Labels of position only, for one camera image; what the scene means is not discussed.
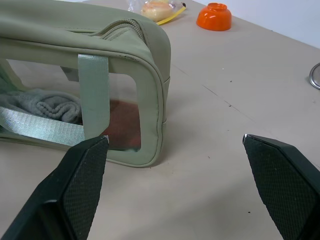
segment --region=beige tabletop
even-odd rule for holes
[[[163,26],[172,65],[162,162],[106,164],[89,240],[281,240],[242,136],[295,145],[320,165],[320,93],[306,80],[320,50],[238,18],[229,31],[204,30],[195,24],[203,5],[186,4]],[[63,155],[0,143],[0,235]]]

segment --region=plastic bag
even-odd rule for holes
[[[154,22],[173,18],[185,9],[185,4],[177,0],[128,0],[129,11],[141,14]]]

